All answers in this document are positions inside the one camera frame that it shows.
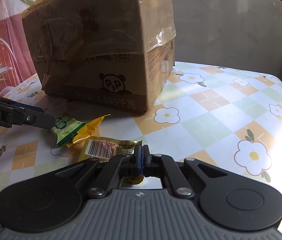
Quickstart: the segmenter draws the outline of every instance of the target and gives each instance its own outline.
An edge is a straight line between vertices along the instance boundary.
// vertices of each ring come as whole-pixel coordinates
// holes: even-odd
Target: chair
[[[7,71],[3,74],[4,79],[3,81],[0,81],[0,92],[8,86],[16,87],[20,84],[19,75],[20,73],[17,73],[19,71],[17,60],[6,41],[0,38],[0,64],[2,64],[2,67],[10,66],[12,67],[12,70]]]

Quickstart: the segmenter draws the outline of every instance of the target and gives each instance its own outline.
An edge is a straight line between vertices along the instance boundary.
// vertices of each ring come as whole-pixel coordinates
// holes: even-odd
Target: screw
[[[180,187],[177,189],[177,193],[181,196],[189,196],[192,194],[192,190],[187,187]]]
[[[104,194],[104,190],[99,187],[93,187],[89,190],[89,193],[93,196],[101,196]]]

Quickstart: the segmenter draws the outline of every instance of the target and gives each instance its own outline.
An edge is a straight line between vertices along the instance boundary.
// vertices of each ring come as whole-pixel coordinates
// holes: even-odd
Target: checkered tablecloth
[[[54,116],[67,111],[84,122],[111,114],[94,135],[143,140],[151,153],[176,161],[194,157],[282,193],[282,82],[274,76],[176,62],[153,108],[142,116],[47,96],[37,75],[6,97]],[[0,127],[0,191],[78,160],[83,144],[68,149],[55,142],[48,130]]]

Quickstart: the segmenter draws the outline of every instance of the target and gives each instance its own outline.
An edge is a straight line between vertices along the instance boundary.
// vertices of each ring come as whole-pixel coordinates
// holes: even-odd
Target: barcode
[[[101,140],[90,140],[85,154],[97,158],[110,159],[113,155],[114,146],[115,143]]]

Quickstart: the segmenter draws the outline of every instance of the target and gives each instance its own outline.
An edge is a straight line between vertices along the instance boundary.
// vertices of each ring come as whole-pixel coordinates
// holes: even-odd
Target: plastic wrap
[[[112,156],[133,154],[134,147],[142,141],[123,141],[107,137],[90,136],[84,143],[78,162],[94,157],[107,162]]]
[[[144,54],[176,35],[172,0],[37,0],[22,21],[37,72],[52,76],[89,57]]]

